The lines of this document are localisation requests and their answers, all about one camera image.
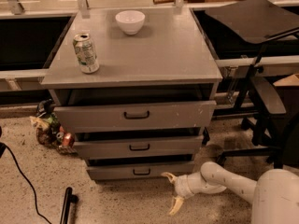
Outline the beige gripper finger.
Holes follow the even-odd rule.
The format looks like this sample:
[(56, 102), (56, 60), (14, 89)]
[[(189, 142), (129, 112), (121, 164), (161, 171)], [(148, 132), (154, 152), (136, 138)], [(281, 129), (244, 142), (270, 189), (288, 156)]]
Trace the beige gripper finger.
[(178, 179), (175, 175), (173, 175), (169, 172), (163, 172), (163, 173), (161, 173), (161, 176), (166, 177), (171, 184), (175, 184)]
[(181, 208), (183, 203), (184, 203), (184, 199), (182, 197), (180, 197), (180, 196), (173, 197), (169, 215), (170, 216), (175, 215), (179, 211), (179, 209)]

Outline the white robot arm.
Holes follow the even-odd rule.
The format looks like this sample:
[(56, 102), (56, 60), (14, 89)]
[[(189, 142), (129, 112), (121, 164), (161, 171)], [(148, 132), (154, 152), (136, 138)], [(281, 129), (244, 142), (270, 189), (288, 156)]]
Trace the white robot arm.
[(174, 186), (169, 211), (174, 215), (184, 201), (198, 193), (216, 194), (229, 189), (251, 204), (251, 224), (299, 224), (299, 176), (284, 169), (263, 173), (257, 181), (205, 162), (199, 172), (175, 176), (161, 173)]

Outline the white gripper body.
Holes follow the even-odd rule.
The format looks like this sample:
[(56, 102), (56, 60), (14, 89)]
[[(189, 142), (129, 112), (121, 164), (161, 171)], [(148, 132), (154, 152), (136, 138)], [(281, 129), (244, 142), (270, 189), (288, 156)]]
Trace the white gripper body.
[(200, 173), (175, 176), (173, 180), (175, 193), (183, 200), (193, 197), (195, 194), (217, 194), (226, 190), (219, 184), (209, 184)]

